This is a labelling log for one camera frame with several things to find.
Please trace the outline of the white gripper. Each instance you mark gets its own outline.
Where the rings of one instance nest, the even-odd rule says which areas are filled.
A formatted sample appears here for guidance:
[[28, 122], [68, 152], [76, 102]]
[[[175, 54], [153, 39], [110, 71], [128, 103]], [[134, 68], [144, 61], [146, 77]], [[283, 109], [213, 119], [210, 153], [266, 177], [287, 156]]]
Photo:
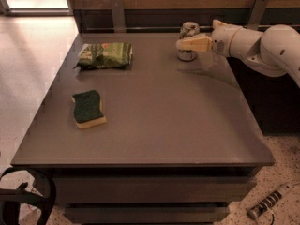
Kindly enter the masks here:
[[220, 20], [213, 20], [213, 32], [211, 38], [186, 37], [176, 41], [176, 48], [182, 51], [208, 52], [213, 51], [224, 57], [232, 57], [236, 54], [237, 45], [235, 43], [241, 26], [228, 24]]

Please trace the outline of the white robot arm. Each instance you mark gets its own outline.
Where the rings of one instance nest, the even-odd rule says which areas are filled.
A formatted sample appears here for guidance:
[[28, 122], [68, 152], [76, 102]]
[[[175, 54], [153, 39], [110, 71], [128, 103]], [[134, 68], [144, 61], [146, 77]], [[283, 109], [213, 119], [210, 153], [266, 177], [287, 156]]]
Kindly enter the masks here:
[[300, 34], [288, 25], [273, 25], [260, 32], [213, 20], [211, 36], [179, 39], [176, 48], [233, 57], [268, 77], [289, 74], [300, 87]]

